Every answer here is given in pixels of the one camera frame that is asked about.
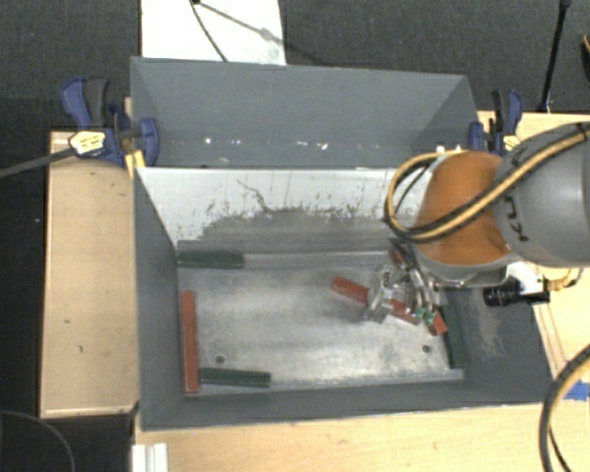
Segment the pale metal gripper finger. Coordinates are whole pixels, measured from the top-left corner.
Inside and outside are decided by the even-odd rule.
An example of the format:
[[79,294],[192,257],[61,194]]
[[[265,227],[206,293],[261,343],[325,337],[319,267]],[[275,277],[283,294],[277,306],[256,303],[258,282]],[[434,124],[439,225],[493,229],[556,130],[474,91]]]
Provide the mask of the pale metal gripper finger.
[[399,269],[394,266],[379,266],[373,276],[373,292],[391,295],[399,281]]
[[394,311],[393,295],[390,291],[369,292],[366,300],[364,319],[382,324]]

